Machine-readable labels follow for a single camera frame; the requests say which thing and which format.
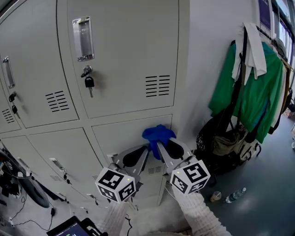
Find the black bag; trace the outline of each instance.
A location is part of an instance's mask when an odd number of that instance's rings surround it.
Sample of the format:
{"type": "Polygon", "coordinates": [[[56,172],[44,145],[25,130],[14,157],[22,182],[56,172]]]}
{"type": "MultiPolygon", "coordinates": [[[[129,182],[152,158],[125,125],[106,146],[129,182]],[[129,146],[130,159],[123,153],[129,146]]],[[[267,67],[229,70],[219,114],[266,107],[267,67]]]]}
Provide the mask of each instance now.
{"type": "Polygon", "coordinates": [[[235,82],[233,94],[231,96],[230,104],[219,112],[216,116],[211,118],[205,126],[199,132],[196,138],[197,149],[194,151],[194,155],[198,160],[203,160],[207,169],[209,170],[212,177],[214,177],[214,185],[216,184],[215,174],[223,174],[235,169],[238,165],[242,165],[239,156],[235,152],[230,152],[224,156],[218,156],[213,153],[214,150],[214,138],[216,136],[228,137],[231,136],[232,140],[236,138],[236,134],[239,131],[239,123],[241,117],[241,104],[238,113],[238,119],[236,123],[236,128],[226,132],[227,127],[230,124],[230,120],[235,109],[238,96],[241,90],[243,90],[244,81],[242,77],[245,75],[245,58],[247,50],[247,38],[248,34],[246,28],[244,28],[244,41],[243,41],[243,52],[240,54],[240,74],[238,80],[235,82]]]}

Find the cable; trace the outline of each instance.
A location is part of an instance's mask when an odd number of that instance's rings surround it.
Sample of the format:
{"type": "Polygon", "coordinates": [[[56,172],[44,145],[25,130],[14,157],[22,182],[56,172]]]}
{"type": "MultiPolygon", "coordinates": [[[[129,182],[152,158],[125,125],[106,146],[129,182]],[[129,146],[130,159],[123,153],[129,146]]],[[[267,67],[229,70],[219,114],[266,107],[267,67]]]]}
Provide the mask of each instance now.
{"type": "Polygon", "coordinates": [[[167,187],[165,186],[166,191],[170,194],[171,197],[173,197],[175,200],[176,198],[169,192],[169,190],[167,189],[167,187]]]}
{"type": "Polygon", "coordinates": [[[21,198],[21,202],[23,203],[23,207],[19,210],[18,213],[16,213],[16,215],[12,219],[14,219],[23,210],[26,200],[27,200],[27,192],[26,192],[26,197],[22,196],[22,198],[21,198]]]}
{"type": "Polygon", "coordinates": [[[43,229],[43,230],[45,230],[45,231],[49,231],[50,228],[51,228],[51,224],[52,224],[52,218],[53,218],[53,215],[51,216],[50,226],[49,226],[48,230],[42,228],[42,227],[41,227],[36,221],[34,221],[34,220],[32,220],[32,219],[29,219],[29,220],[27,220],[27,221],[25,221],[25,222],[23,222],[23,223],[14,224],[13,226],[17,226],[17,225],[25,224],[25,223],[28,223],[28,222],[32,221],[32,222],[34,222],[36,225],[38,225],[41,229],[43,229]]]}
{"type": "Polygon", "coordinates": [[[55,209],[54,208],[51,208],[51,220],[50,220],[50,225],[49,225],[49,228],[48,228],[48,230],[46,230],[46,229],[44,229],[43,227],[41,227],[36,221],[34,221],[34,220],[32,220],[32,219],[29,219],[29,220],[27,220],[27,221],[25,221],[25,222],[23,222],[23,223],[19,223],[19,224],[14,224],[13,226],[17,226],[17,225],[21,225],[21,224],[25,224],[25,223],[28,223],[28,222],[34,222],[36,225],[38,225],[41,229],[43,229],[43,230],[45,230],[45,231],[49,231],[50,230],[50,228],[51,228],[51,225],[52,225],[52,218],[54,217],[54,215],[55,215],[55,209]]]}
{"type": "Polygon", "coordinates": [[[127,236],[129,236],[129,231],[130,231],[133,227],[132,227],[132,225],[130,224],[131,219],[130,219],[129,215],[126,214],[126,216],[128,216],[128,218],[125,217],[125,219],[128,220],[128,223],[129,223],[129,226],[130,226],[130,228],[128,229],[128,232],[127,232],[127,236]]]}

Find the water bottle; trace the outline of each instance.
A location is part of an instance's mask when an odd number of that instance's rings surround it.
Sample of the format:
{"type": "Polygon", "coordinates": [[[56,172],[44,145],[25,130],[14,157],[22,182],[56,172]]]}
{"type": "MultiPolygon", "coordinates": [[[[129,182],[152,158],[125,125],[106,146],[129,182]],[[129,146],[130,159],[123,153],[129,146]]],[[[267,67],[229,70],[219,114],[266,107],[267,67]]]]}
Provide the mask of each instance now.
{"type": "Polygon", "coordinates": [[[231,195],[228,195],[225,199],[226,203],[232,203],[233,201],[237,200],[240,196],[244,195],[246,193],[246,188],[242,188],[241,190],[238,190],[231,195]]]}

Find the bag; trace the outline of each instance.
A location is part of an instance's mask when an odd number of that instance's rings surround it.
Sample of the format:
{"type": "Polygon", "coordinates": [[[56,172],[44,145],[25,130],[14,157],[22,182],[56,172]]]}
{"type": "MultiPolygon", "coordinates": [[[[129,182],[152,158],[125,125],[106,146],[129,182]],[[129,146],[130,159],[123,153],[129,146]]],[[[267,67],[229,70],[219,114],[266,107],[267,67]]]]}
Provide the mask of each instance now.
{"type": "Polygon", "coordinates": [[[239,145],[236,145],[234,152],[239,156],[242,162],[250,160],[253,156],[258,156],[261,152],[261,145],[255,139],[252,143],[243,140],[239,145]]]}
{"type": "Polygon", "coordinates": [[[201,129],[196,138],[197,149],[194,151],[194,155],[196,155],[197,159],[203,160],[209,172],[214,177],[215,183],[215,174],[228,172],[241,164],[239,156],[233,150],[236,144],[240,142],[241,138],[241,127],[239,124],[242,101],[240,102],[236,127],[228,132],[226,132],[226,130],[230,124],[230,119],[235,109],[239,93],[241,92],[241,95],[243,93],[246,72],[244,62],[246,58],[247,38],[247,31],[244,29],[243,55],[240,54],[240,74],[238,80],[235,82],[230,104],[211,118],[201,129]]]}

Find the locker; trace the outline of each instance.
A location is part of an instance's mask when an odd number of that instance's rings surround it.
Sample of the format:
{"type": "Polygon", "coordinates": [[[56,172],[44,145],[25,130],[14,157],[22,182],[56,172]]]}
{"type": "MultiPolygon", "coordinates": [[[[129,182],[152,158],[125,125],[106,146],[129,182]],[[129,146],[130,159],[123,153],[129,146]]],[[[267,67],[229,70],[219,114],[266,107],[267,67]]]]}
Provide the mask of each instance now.
{"type": "MultiPolygon", "coordinates": [[[[158,124],[171,127],[171,115],[154,118],[139,119],[114,124],[98,125],[93,127],[96,139],[106,158],[110,155],[120,153],[128,148],[147,144],[148,141],[142,138],[142,132],[146,128],[158,124]]],[[[141,173],[143,186],[136,193],[136,198],[141,201],[152,199],[154,206],[158,201],[161,188],[162,175],[164,174],[164,163],[153,157],[150,152],[145,170],[141,173]]]]}
{"type": "Polygon", "coordinates": [[[18,160],[20,165],[32,171],[32,176],[54,193],[61,193],[70,202],[83,201],[86,198],[69,186],[58,174],[42,159],[26,136],[4,138],[2,142],[18,160]]]}
{"type": "Polygon", "coordinates": [[[83,128],[30,135],[40,156],[63,178],[65,169],[72,187],[91,199],[100,199],[95,180],[102,170],[83,128]]]}
{"type": "Polygon", "coordinates": [[[0,84],[0,133],[19,130],[20,127],[16,121],[11,108],[6,100],[2,85],[0,84]]]}
{"type": "Polygon", "coordinates": [[[59,53],[56,1],[27,0],[0,24],[1,78],[26,128],[78,119],[59,53]]]}
{"type": "Polygon", "coordinates": [[[178,0],[71,0],[67,10],[67,59],[89,118],[173,105],[178,0]],[[81,78],[87,65],[93,98],[81,78]]]}

